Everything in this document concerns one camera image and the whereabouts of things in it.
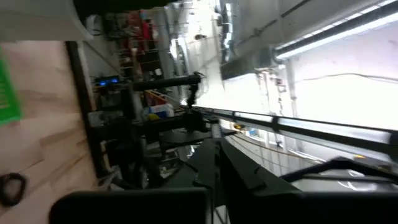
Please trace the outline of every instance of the metal rod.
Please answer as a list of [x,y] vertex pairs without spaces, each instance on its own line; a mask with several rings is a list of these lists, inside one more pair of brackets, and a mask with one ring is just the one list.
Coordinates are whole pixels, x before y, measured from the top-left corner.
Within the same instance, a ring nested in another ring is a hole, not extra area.
[[393,184],[394,181],[383,177],[343,177],[340,175],[320,175],[320,174],[306,174],[303,179],[310,180],[339,180],[352,182],[369,182],[379,184]]
[[151,82],[139,82],[133,84],[134,91],[153,90],[157,88],[167,88],[179,85],[195,85],[200,83],[200,75],[190,75],[188,77],[169,78]]
[[398,161],[398,132],[394,130],[214,108],[194,107],[194,109],[202,113],[211,114],[219,119],[271,131],[348,153],[369,157],[374,156],[375,153],[383,153]]

